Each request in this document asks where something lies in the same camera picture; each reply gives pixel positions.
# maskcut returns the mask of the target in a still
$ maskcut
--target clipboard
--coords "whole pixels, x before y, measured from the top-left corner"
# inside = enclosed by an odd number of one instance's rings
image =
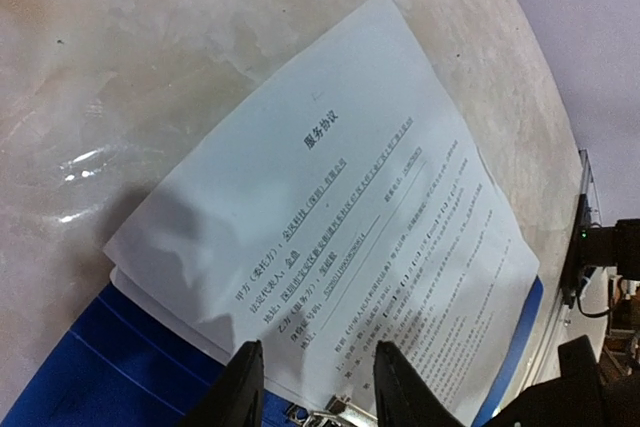
[[[537,279],[474,427],[487,422],[500,404],[542,294]],[[109,284],[60,340],[0,425],[175,425],[197,405],[223,368]],[[359,411],[344,398],[332,400],[343,413]],[[272,427],[302,426],[310,415],[323,415],[270,392],[265,393],[263,412],[264,425]]]

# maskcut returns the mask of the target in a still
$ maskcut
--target table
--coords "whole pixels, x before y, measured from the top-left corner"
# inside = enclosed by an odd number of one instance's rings
[[[100,249],[145,192],[364,1],[0,0],[0,418],[106,284]],[[540,259],[547,318],[581,168],[529,24],[516,0],[395,1]]]

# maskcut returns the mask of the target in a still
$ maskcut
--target marble table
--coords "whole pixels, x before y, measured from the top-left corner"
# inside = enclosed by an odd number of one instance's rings
[[[107,283],[101,247],[145,192],[364,1],[0,0],[0,418]],[[529,24],[516,0],[395,1],[540,259],[548,318],[581,167]]]

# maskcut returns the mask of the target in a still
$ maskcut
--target metal clip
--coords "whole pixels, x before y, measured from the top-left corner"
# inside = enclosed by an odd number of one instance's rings
[[[292,405],[288,419],[299,427],[377,427],[378,420],[368,412],[349,402],[348,397],[333,396],[325,411],[310,411]]]

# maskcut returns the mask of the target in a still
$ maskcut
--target document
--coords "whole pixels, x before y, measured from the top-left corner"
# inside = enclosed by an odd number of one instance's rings
[[[394,341],[469,424],[538,261],[392,0],[370,0],[249,96],[105,248],[228,361],[261,339],[267,388],[375,413]]]

